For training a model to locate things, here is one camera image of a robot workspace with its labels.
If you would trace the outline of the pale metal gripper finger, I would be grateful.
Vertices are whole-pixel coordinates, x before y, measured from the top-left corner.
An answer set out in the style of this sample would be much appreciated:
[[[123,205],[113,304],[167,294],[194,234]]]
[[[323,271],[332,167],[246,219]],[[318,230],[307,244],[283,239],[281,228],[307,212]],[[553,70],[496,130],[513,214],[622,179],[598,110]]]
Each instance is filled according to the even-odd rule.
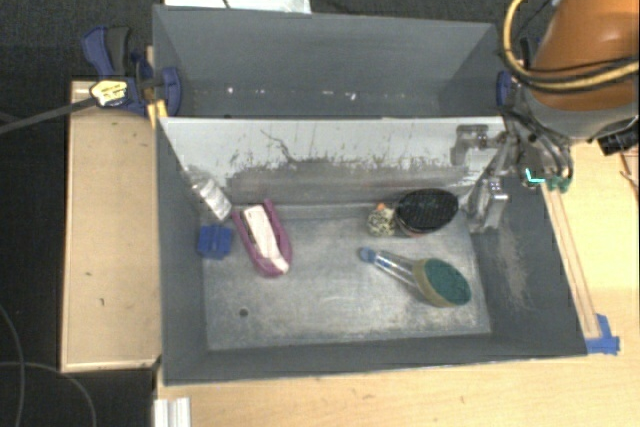
[[[464,164],[471,150],[497,149],[502,139],[502,130],[491,134],[486,124],[458,125],[455,144],[451,148],[451,163]]]
[[[509,199],[503,177],[481,178],[467,200],[466,211],[471,232],[498,229]]]

